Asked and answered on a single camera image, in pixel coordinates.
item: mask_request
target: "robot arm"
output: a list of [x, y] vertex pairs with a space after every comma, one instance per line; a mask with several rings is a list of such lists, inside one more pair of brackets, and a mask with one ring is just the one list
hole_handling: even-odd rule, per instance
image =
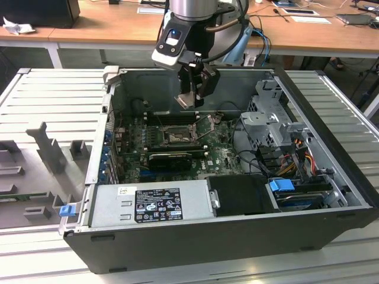
[[[220, 74], [209, 63], [233, 50], [242, 38], [248, 2], [243, 8], [241, 0], [237, 0], [236, 9], [218, 0], [170, 0], [171, 19], [152, 59], [158, 66], [178, 72], [181, 93], [175, 99], [183, 108], [202, 106], [204, 97], [214, 92]], [[236, 41], [223, 52], [210, 56], [216, 33], [236, 24], [241, 24]]]

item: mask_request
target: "power supply label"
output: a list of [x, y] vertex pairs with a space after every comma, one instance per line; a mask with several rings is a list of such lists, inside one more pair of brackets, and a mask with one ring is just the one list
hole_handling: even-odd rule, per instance
[[136, 191], [134, 220], [137, 223], [183, 219], [179, 188]]

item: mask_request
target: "sticker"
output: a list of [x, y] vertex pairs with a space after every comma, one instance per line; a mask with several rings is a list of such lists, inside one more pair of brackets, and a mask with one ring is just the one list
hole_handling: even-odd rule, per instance
[[4, 203], [6, 203], [6, 202], [16, 202], [16, 201], [17, 201], [17, 199], [15, 199], [15, 198], [0, 199], [0, 202], [4, 202]]
[[117, 195], [134, 194], [136, 190], [137, 190], [136, 186], [123, 186], [123, 187], [118, 188]]
[[135, 191], [135, 194], [135, 222], [146, 223], [183, 219], [179, 188]]

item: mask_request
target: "floor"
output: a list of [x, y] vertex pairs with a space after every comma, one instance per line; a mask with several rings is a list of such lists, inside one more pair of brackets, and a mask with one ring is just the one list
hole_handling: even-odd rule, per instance
[[[32, 68], [52, 68], [49, 54], [46, 49], [32, 49], [22, 47], [1, 48], [0, 53], [0, 93], [5, 89], [7, 83], [12, 79], [16, 70], [21, 67]], [[75, 50], [64, 49], [59, 50], [62, 63], [65, 68], [103, 68], [105, 65], [101, 63], [100, 53], [98, 50]], [[153, 63], [150, 59], [149, 51], [106, 51], [108, 64], [119, 65], [122, 67], [152, 67]], [[298, 69], [303, 58], [296, 57], [293, 69]], [[326, 66], [325, 73], [336, 84], [337, 87], [348, 97], [350, 97], [359, 84], [362, 77], [359, 73], [368, 70], [374, 63], [374, 59], [342, 59], [345, 63], [343, 71], [335, 70], [331, 65]], [[281, 65], [281, 56], [271, 56], [270, 64]], [[377, 79], [376, 75], [368, 75], [365, 82], [358, 89], [353, 102], [357, 103], [362, 94]], [[374, 123], [379, 124], [379, 115], [375, 115], [372, 119]]]

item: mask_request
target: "table leg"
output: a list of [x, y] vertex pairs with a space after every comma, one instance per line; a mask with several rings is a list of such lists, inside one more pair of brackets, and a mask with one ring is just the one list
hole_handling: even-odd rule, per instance
[[60, 61], [59, 53], [58, 53], [58, 48], [55, 46], [49, 46], [47, 48], [47, 51], [49, 52], [50, 59], [52, 60], [54, 68], [63, 68], [62, 62]]
[[100, 58], [101, 58], [101, 63], [103, 63], [103, 64], [107, 64], [108, 63], [107, 55], [105, 54], [105, 50], [104, 49], [100, 50]]

